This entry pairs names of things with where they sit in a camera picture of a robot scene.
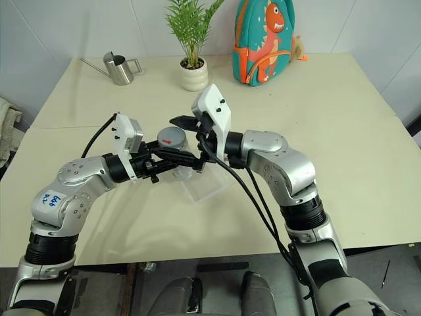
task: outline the plastic lid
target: plastic lid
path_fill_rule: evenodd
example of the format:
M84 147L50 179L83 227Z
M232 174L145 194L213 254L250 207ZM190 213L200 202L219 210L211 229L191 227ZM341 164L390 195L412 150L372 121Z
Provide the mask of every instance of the plastic lid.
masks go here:
M179 127L167 127L158 133L158 143L163 147L183 149L186 141L186 133Z

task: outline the white flower pot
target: white flower pot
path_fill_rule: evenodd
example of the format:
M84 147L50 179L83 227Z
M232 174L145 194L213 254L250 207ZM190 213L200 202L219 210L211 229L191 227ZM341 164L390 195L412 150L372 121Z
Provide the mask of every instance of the white flower pot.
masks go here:
M198 69L185 69L180 65L181 83L184 89L189 91L201 91L209 83L208 64L203 60L203 66Z

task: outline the plush toy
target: plush toy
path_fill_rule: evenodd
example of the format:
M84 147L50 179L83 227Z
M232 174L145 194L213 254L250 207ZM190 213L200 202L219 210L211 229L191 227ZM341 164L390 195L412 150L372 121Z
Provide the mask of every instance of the plush toy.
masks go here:
M299 36L294 37L292 45L290 63L297 59L300 61L307 61L309 59L308 56L304 55L304 45Z

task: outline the towel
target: towel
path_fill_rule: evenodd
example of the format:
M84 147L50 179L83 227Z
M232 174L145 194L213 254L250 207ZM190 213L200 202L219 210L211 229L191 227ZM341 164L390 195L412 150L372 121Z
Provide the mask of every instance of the towel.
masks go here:
M11 150L16 151L20 138L20 133L14 131L14 122L19 122L22 112L7 100L0 97L0 168L9 160Z

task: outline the potted plant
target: potted plant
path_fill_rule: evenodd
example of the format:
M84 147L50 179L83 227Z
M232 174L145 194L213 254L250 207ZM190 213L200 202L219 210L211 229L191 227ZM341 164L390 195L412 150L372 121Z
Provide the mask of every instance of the potted plant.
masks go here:
M169 0L165 19L183 47L186 57L180 62L181 83L189 91L200 91L209 82L208 66L200 53L209 34L209 23L224 0L216 0L209 9L199 0Z

